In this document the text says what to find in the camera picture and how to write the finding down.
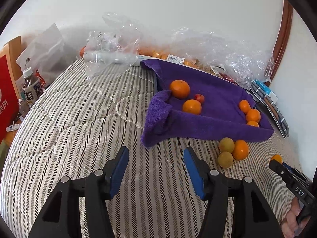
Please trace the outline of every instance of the white wall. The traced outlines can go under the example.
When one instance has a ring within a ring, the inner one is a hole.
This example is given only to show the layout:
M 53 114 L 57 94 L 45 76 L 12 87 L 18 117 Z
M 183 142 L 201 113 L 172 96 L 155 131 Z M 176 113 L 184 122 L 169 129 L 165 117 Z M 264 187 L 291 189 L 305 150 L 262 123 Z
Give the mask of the white wall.
M 290 129 L 304 173 L 313 178 L 317 166 L 317 43 L 294 11 L 285 54 L 270 85 Z
M 272 50 L 283 0 L 27 0 L 0 36 L 0 45 L 21 35 L 29 43 L 56 22 L 65 40 L 78 49 L 91 30 L 102 30 L 101 15 L 116 12 L 163 30 L 186 26 L 220 32 Z

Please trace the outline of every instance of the finger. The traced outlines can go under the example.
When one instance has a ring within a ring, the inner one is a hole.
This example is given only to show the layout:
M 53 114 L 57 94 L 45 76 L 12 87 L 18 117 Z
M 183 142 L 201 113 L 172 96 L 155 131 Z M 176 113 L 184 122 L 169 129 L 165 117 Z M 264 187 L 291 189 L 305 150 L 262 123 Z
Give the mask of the finger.
M 289 226 L 289 228 L 295 232 L 298 228 L 298 224 L 296 221 L 296 215 L 293 213 L 293 211 L 288 211 L 286 214 L 286 220 L 287 220 L 287 224 Z
M 292 199 L 292 204 L 291 204 L 291 211 L 296 215 L 298 216 L 300 211 L 301 211 L 301 208 L 299 206 L 299 202 L 298 202 L 298 198 L 294 197 Z
M 301 229 L 303 229 L 303 228 L 307 225 L 307 223 L 308 223 L 309 220 L 310 220 L 310 217 L 305 218 L 305 219 L 299 224 L 299 227 L 300 227 Z
M 281 229 L 285 238 L 294 238 L 295 233 L 289 228 L 287 220 L 284 219 L 281 223 Z

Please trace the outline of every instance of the red bag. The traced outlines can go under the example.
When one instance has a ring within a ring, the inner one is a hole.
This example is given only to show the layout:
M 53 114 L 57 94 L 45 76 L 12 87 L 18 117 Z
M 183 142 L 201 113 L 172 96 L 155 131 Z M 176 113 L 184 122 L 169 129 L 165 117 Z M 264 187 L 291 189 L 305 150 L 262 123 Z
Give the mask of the red bag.
M 13 118 L 19 111 L 19 103 L 16 98 L 11 81 L 7 58 L 0 58 L 0 141 L 5 137 L 6 127 L 12 124 Z

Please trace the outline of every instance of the towel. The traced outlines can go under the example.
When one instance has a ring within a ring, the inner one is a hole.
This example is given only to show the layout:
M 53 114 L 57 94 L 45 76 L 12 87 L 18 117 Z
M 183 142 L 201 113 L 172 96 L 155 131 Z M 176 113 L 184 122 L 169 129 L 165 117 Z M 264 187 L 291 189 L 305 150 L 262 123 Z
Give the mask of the towel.
M 259 128 L 249 126 L 239 109 L 241 100 L 255 106 L 253 98 L 241 87 L 203 71 L 159 59 L 141 61 L 157 77 L 158 93 L 150 101 L 141 141 L 151 147 L 162 140 L 180 137 L 202 140 L 221 140 L 224 137 L 248 142 L 270 138 L 274 130 L 267 116 L 261 113 Z M 174 80 L 186 81 L 190 94 L 180 100 L 171 95 L 169 85 Z M 195 94 L 205 96 L 200 115 L 182 111 L 183 103 Z

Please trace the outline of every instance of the striped mattress pad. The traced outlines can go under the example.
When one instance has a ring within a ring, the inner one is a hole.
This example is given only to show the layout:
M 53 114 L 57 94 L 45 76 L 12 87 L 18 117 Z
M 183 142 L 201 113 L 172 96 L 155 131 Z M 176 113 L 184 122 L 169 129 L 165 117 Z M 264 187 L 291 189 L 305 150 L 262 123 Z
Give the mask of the striped mattress pad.
M 154 74 L 139 66 L 121 75 L 108 69 L 87 81 L 83 59 L 74 62 L 44 92 L 10 147 L 0 186 L 0 212 L 17 238 L 26 238 L 45 200 L 63 176 L 87 177 L 115 157 L 121 146 L 130 159 L 120 191 L 107 209 L 116 237 L 197 237 L 207 202 L 196 196 L 183 161 L 192 146 L 199 159 L 230 178 L 250 176 L 278 221 L 293 197 L 268 167 L 280 154 L 298 169 L 298 157 L 279 131 L 249 143 L 247 159 L 229 169 L 217 164 L 218 141 L 172 138 L 147 149 L 141 144 Z M 82 237 L 88 238 L 84 199 Z M 233 199 L 228 200 L 224 237 L 231 236 Z

